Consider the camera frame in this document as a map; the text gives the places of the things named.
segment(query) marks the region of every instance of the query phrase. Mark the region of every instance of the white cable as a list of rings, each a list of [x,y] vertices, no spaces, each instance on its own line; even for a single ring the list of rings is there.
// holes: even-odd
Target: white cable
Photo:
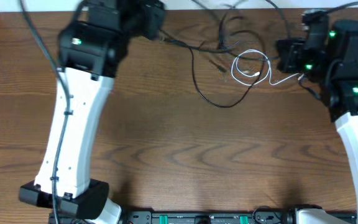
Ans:
[[[266,76],[263,77],[263,79],[259,80],[257,83],[255,83],[254,85],[258,85],[260,82],[264,81],[268,76],[269,76],[269,83],[274,86],[274,85],[278,85],[282,82],[285,82],[287,81],[288,79],[292,78],[292,77],[295,77],[297,75],[299,75],[299,73],[296,73],[296,74],[293,74],[293,75],[290,75],[289,77],[286,77],[284,78],[283,80],[280,80],[279,82],[276,82],[276,83],[272,83],[272,64],[270,63],[270,60],[269,58],[262,52],[258,51],[258,50],[254,50],[254,49],[250,49],[250,50],[246,50],[245,52],[241,53],[240,55],[238,55],[234,60],[233,60],[233,64],[231,66],[231,76],[239,83],[243,84],[243,85],[246,85],[246,86],[251,86],[252,84],[248,84],[248,83],[244,83],[240,80],[238,80],[235,76],[234,76],[234,73],[233,73],[233,70],[234,70],[234,65],[236,65],[236,69],[237,71],[241,74],[241,75],[244,75],[246,77],[257,77],[258,75],[260,75],[260,72],[257,72],[253,75],[247,75],[245,74],[244,72],[242,72],[239,68],[239,59],[242,55],[244,54],[248,54],[248,53],[258,53],[258,54],[261,54],[265,59],[266,59],[266,62],[267,62],[267,65],[268,65],[268,70],[267,70],[267,73],[266,73]]]

